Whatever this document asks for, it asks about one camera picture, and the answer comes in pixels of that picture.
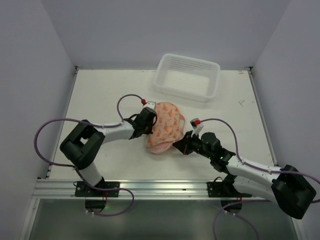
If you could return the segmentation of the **peach floral mesh laundry bag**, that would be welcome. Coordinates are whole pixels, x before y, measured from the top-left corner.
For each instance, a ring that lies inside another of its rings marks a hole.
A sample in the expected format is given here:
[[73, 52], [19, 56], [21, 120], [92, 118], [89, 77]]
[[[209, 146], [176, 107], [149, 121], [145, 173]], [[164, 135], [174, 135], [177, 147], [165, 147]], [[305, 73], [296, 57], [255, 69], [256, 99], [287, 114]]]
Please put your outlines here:
[[157, 120], [152, 133], [146, 137], [146, 149], [152, 154], [162, 154], [184, 137], [186, 120], [178, 107], [170, 102], [158, 102], [155, 111]]

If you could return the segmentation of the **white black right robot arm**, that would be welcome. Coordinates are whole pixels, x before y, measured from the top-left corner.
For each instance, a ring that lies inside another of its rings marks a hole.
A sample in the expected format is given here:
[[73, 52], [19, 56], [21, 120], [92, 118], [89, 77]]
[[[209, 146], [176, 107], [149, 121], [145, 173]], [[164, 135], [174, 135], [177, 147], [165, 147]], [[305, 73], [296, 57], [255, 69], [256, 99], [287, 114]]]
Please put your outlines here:
[[225, 173], [222, 189], [227, 196], [240, 193], [266, 199], [298, 220], [316, 197], [316, 190], [293, 166], [271, 167], [239, 159], [234, 152], [222, 147], [212, 132], [197, 136], [189, 131], [173, 146], [184, 155], [197, 153], [209, 159], [216, 171]]

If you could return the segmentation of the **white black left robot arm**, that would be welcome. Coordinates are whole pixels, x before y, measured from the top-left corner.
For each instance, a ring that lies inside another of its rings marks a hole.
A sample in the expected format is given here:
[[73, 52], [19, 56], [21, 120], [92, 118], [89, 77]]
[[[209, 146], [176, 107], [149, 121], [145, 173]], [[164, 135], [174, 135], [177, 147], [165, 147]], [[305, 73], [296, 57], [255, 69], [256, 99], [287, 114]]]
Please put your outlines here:
[[94, 163], [101, 146], [109, 142], [149, 135], [156, 121], [155, 105], [148, 103], [140, 113], [125, 118], [122, 123], [116, 125], [94, 126], [83, 120], [62, 141], [59, 149], [87, 184], [87, 192], [96, 197], [103, 193], [105, 183]]

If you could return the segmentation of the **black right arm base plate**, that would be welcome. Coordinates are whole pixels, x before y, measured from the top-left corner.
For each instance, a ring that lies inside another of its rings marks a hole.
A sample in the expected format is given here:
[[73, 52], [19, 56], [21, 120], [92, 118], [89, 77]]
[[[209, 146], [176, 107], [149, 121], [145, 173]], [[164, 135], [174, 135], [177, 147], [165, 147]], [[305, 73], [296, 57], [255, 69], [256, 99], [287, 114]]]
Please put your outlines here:
[[217, 177], [213, 181], [206, 183], [209, 198], [250, 198], [251, 194], [238, 192], [233, 183], [236, 176], [228, 174], [222, 181], [218, 181], [221, 177]]

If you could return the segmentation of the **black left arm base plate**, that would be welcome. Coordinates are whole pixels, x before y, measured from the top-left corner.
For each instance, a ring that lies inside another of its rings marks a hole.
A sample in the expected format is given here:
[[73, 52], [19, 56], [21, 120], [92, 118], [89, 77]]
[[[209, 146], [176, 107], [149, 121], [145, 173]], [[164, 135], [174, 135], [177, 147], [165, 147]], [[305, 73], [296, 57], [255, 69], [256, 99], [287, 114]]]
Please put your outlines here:
[[100, 181], [95, 185], [96, 188], [109, 189], [108, 191], [101, 191], [93, 189], [85, 184], [83, 181], [76, 181], [73, 183], [75, 186], [74, 195], [76, 197], [84, 198], [99, 198], [99, 197], [110, 197], [117, 198], [119, 196], [120, 183], [118, 181]]

